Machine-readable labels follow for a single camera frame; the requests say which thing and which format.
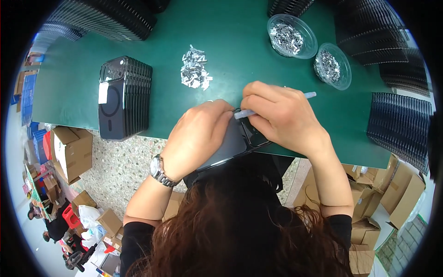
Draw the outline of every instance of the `metal watch strap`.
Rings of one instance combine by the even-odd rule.
[[[160,156],[160,154],[158,154],[157,157],[159,159],[160,165],[159,165],[158,176],[154,177],[154,179],[156,179],[157,181],[159,181],[160,183],[162,183],[166,187],[175,187],[176,185],[178,185],[181,180],[178,182],[175,182],[175,181],[169,179],[165,175],[165,172],[163,171],[163,158]]]
[[[160,175],[156,178],[156,180],[166,187],[175,187],[178,183],[180,183],[180,181],[174,182],[169,180],[169,178],[164,175],[163,169],[160,169]]]

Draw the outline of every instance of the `woman's left hand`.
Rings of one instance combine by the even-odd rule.
[[[222,99],[189,109],[169,135],[160,156],[168,178],[178,181],[204,164],[220,147],[234,107]]]

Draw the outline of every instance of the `green work surface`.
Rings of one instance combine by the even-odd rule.
[[[153,68],[149,130],[143,136],[167,138],[190,107],[225,99],[234,107],[243,87],[260,80],[303,92],[315,91],[309,102],[330,133],[342,163],[385,168],[389,152],[366,137],[371,92],[390,92],[378,65],[361,66],[349,58],[352,83],[339,91],[321,82],[313,59],[277,54],[266,30],[267,0],[172,0],[146,41],[110,41],[89,33],[76,42],[59,38],[48,49],[34,91],[33,121],[98,129],[98,77],[108,60],[127,55]],[[318,44],[335,43],[332,11],[315,2],[301,17]],[[206,52],[205,68],[214,80],[209,89],[181,84],[182,56],[189,44]],[[263,152],[300,156],[278,145]]]

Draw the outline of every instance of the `woman's right hand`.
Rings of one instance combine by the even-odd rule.
[[[308,158],[332,147],[329,134],[299,90],[255,81],[243,89],[241,109],[257,113],[249,121],[268,140]]]

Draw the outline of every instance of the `small metal part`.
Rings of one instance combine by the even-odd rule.
[[[340,79],[340,65],[335,57],[326,50],[320,52],[320,57],[315,57],[315,74],[325,83],[335,83]]]
[[[277,23],[272,27],[269,34],[273,37],[271,42],[274,49],[274,44],[278,44],[285,51],[297,55],[303,47],[303,37],[291,25]]]
[[[208,62],[205,52],[195,49],[192,44],[189,47],[189,51],[182,57],[183,66],[180,69],[182,84],[194,89],[201,86],[203,90],[207,90],[209,81],[213,78],[204,67]]]

